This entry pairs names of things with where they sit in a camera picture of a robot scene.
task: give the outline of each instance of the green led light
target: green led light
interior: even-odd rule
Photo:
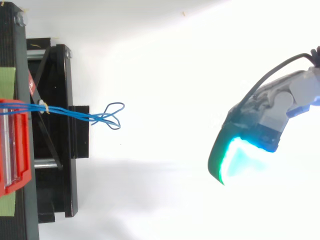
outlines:
[[[226,184],[229,179],[237,176],[249,176],[261,172],[267,167],[270,152],[258,148],[240,137],[234,138],[222,160],[219,179]]]

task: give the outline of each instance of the black metal bracket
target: black metal bracket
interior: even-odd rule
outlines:
[[[36,90],[32,101],[89,113],[89,106],[73,106],[70,50],[48,44],[47,38],[29,39],[27,47],[41,44],[42,59],[28,60]],[[58,168],[37,168],[36,188],[39,223],[54,222],[54,213],[73,217],[78,212],[76,158],[89,156],[89,123],[56,114],[32,114],[35,159],[54,158]]]

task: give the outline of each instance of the metal rod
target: metal rod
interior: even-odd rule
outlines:
[[[26,57],[28,60],[41,60],[45,54],[46,50],[28,50],[26,51]]]
[[[38,158],[34,160],[35,169],[52,169],[57,167],[56,161],[53,158]]]

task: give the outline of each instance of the white wall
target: white wall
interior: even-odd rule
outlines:
[[[121,130],[90,128],[78,214],[41,224],[41,239],[319,239],[319,109],[290,121],[264,184],[224,187],[207,171],[227,111],[272,67],[320,45],[319,1],[14,2],[29,37],[72,49],[76,105],[126,104]]]

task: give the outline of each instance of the red clip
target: red clip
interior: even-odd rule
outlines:
[[[0,99],[0,104],[23,103]],[[3,109],[0,113],[19,109]],[[0,115],[0,197],[24,187],[31,180],[28,113]]]

